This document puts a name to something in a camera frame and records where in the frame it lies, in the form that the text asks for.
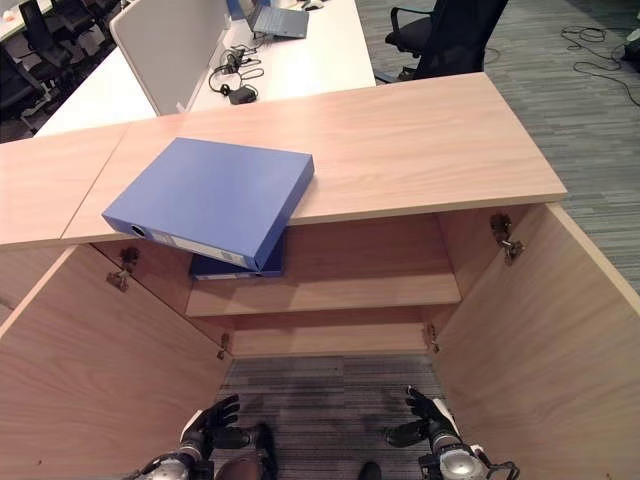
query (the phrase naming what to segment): chair armrest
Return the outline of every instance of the chair armrest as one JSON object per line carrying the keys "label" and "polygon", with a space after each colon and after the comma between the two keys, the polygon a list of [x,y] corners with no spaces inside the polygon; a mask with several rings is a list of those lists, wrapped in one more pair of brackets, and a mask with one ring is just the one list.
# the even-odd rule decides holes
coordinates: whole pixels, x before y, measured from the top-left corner
{"label": "chair armrest", "polygon": [[424,10],[416,10],[414,8],[393,7],[391,9],[391,26],[393,27],[394,35],[400,34],[400,26],[398,25],[398,12],[417,13],[420,15],[431,15],[433,12],[425,12]]}

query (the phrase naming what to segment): computer mouse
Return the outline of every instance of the computer mouse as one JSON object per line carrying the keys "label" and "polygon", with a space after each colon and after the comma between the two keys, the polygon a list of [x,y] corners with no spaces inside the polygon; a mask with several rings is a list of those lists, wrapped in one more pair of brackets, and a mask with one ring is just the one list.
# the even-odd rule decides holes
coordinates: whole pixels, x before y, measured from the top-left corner
{"label": "computer mouse", "polygon": [[302,10],[304,10],[305,12],[310,12],[311,10],[318,10],[323,7],[324,5],[320,0],[307,0],[302,5]]}

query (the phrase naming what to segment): wooden countertop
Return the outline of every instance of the wooden countertop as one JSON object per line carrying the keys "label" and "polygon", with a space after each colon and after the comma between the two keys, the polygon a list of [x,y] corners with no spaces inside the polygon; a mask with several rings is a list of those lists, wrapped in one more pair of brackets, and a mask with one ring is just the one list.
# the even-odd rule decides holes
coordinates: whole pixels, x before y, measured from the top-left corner
{"label": "wooden countertop", "polygon": [[[177,136],[312,153],[316,175],[291,224],[542,203],[566,193],[478,73],[0,145],[0,245],[123,238],[102,211]],[[74,195],[63,194],[62,173],[74,176]]]}

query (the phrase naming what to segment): laptop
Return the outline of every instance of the laptop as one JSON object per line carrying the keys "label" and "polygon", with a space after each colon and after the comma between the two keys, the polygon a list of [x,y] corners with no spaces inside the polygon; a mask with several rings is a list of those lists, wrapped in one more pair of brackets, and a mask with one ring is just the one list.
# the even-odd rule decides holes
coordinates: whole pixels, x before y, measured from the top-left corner
{"label": "laptop", "polygon": [[277,37],[306,38],[309,12],[256,5],[247,17],[253,33]]}

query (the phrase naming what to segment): robotic hand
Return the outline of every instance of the robotic hand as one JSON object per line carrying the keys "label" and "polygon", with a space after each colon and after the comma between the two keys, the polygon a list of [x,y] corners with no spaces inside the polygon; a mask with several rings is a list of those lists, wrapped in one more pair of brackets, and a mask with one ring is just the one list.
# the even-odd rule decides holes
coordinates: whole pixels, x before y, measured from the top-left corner
{"label": "robotic hand", "polygon": [[509,471],[507,480],[520,476],[513,462],[492,464],[482,447],[465,444],[442,400],[427,398],[409,386],[406,403],[420,420],[387,429],[385,438],[399,448],[429,440],[432,453],[418,459],[425,480],[483,480],[498,470]]}
{"label": "robotic hand", "polygon": [[151,460],[124,480],[211,480],[214,448],[238,449],[248,446],[255,433],[231,427],[238,420],[238,395],[232,395],[207,410],[198,410],[187,422],[177,450]]}

